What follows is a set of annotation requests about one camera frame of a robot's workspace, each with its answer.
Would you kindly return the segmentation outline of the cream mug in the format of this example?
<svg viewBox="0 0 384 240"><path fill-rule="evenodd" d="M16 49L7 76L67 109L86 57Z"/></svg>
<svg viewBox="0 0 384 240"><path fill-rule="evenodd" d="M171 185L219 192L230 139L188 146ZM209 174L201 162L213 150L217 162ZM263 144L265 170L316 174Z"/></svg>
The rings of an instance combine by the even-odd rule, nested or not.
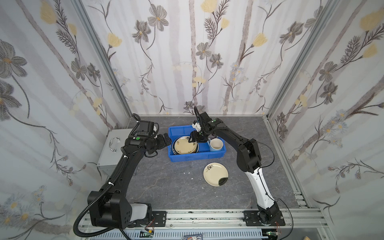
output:
<svg viewBox="0 0 384 240"><path fill-rule="evenodd" d="M208 144L211 152L221 151L224 147L224 142L219 138L208 140Z"/></svg>

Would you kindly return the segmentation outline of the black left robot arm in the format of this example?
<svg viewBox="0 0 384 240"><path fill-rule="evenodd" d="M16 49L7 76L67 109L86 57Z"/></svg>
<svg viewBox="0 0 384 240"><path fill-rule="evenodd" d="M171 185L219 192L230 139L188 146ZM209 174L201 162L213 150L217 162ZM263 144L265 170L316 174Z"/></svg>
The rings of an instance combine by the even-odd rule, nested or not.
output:
<svg viewBox="0 0 384 240"><path fill-rule="evenodd" d="M152 206L145 203L131 204L127 191L139 162L152 158L158 151L171 144L167 133L159 134L159 124L139 121L121 147L122 156L107 182L99 191L88 196L91 223L95 227L125 229L132 223L152 221Z"/></svg>

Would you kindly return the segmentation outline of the silver aluminium case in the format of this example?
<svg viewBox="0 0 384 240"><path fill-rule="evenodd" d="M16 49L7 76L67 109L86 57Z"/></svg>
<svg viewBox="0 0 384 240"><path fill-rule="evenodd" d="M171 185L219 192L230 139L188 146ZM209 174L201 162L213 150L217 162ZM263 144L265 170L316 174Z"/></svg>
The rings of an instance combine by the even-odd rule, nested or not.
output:
<svg viewBox="0 0 384 240"><path fill-rule="evenodd" d="M103 150L97 163L98 169L111 176L122 156L121 147L132 129L119 129L109 132Z"/></svg>

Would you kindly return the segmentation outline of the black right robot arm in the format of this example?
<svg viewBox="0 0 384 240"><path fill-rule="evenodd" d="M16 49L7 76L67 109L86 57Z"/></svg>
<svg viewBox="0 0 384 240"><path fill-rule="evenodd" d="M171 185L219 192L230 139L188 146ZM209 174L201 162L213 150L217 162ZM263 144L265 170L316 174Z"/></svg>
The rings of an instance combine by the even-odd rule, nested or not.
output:
<svg viewBox="0 0 384 240"><path fill-rule="evenodd" d="M222 138L237 152L237 165L250 180L257 198L258 219L262 225L274 223L281 213L277 201L271 196L262 170L262 157L258 142L245 138L231 130L221 119L212 119L207 113L199 113L194 108L196 120L190 142L206 143L211 135Z"/></svg>

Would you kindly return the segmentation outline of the cream plate with ink flowers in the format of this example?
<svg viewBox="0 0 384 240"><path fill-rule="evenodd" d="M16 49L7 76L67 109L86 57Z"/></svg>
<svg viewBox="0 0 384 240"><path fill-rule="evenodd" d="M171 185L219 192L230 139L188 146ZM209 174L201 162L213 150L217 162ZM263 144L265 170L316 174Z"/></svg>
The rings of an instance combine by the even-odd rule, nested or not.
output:
<svg viewBox="0 0 384 240"><path fill-rule="evenodd" d="M210 163L203 170L204 180L213 187L223 186L229 178L227 168L220 163Z"/></svg>

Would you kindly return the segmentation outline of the aluminium mounting rail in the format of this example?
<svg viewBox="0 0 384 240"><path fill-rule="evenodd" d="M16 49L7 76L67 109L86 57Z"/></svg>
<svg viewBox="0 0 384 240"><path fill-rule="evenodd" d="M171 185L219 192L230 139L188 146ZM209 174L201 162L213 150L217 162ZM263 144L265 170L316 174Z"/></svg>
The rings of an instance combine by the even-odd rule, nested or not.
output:
<svg viewBox="0 0 384 240"><path fill-rule="evenodd" d="M96 236L96 240L332 240L319 209L282 209L269 226L256 221L253 209L160 210L147 225Z"/></svg>

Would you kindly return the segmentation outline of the blue plastic bin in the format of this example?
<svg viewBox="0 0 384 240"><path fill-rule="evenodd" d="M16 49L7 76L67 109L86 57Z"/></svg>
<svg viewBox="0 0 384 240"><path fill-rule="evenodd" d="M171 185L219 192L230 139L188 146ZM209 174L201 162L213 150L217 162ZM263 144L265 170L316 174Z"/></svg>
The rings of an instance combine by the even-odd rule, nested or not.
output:
<svg viewBox="0 0 384 240"><path fill-rule="evenodd" d="M174 146L176 140L181 137L189 137L190 133L195 129L192 126L174 126L169 127L168 135L172 140L172 144L168 146L168 157L171 162L186 162L186 161L197 161L197 160L207 160L207 159L217 159L222 158L227 152L227 148L225 146L225 141L222 138L219 138L224 146L219 151L211 151L210 145L208 142L206 143L198 143L197 152L190 154L176 154L174 152Z"/></svg>

